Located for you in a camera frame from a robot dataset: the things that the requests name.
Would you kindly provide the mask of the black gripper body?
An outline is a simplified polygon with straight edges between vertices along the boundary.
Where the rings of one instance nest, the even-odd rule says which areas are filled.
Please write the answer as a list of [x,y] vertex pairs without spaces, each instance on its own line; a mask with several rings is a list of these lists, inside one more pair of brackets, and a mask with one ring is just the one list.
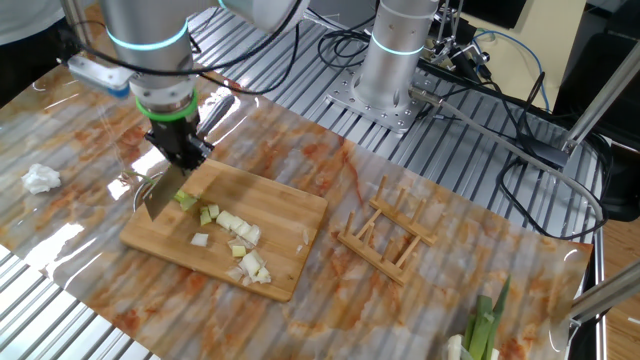
[[173,121],[151,121],[151,130],[156,136],[171,141],[174,156],[187,156],[188,137],[196,136],[199,125],[198,115],[189,115]]

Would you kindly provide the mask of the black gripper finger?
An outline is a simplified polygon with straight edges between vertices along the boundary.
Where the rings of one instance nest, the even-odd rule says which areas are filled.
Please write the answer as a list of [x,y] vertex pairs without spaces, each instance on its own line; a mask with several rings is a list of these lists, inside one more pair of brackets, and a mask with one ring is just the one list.
[[188,137],[187,169],[197,169],[211,154],[214,146],[197,136]]
[[171,141],[156,136],[153,130],[148,131],[144,135],[144,138],[151,143],[170,164],[174,163],[174,151]]

